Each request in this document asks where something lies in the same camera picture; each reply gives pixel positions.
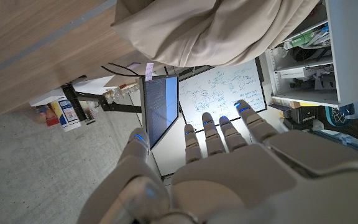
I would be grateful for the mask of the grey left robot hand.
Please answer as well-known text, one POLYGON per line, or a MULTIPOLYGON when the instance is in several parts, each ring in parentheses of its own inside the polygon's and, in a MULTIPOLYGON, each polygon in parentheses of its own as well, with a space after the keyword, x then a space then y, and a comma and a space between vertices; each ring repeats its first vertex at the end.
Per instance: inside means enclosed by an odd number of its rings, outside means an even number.
POLYGON ((358 151, 320 136, 278 132, 244 100, 253 144, 222 117, 202 116, 208 156, 185 126, 186 164, 170 188, 146 164, 147 133, 131 132, 116 168, 79 223, 358 223, 358 151))

